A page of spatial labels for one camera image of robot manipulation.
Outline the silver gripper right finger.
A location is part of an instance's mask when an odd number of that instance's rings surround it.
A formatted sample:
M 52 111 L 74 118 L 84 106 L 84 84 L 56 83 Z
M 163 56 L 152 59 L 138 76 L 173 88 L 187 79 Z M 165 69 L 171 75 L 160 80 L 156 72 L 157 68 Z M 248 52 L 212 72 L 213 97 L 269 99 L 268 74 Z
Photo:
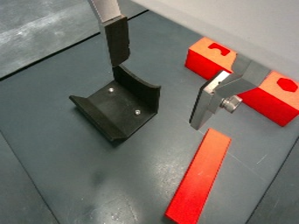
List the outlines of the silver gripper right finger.
M 219 109 L 232 113 L 241 99 L 237 94 L 256 88 L 269 74 L 269 69 L 239 54 L 232 63 L 232 73 L 220 71 L 200 87 L 189 124 L 197 130 Z

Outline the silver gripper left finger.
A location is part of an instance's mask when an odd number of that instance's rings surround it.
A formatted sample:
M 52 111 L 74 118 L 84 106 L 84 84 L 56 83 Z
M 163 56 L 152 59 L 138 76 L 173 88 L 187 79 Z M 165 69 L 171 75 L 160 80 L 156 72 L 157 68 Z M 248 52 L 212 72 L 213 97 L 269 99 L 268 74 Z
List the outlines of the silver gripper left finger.
M 116 67 L 129 57 L 126 17 L 120 12 L 117 0 L 88 0 L 88 2 L 106 40 L 110 66 Z

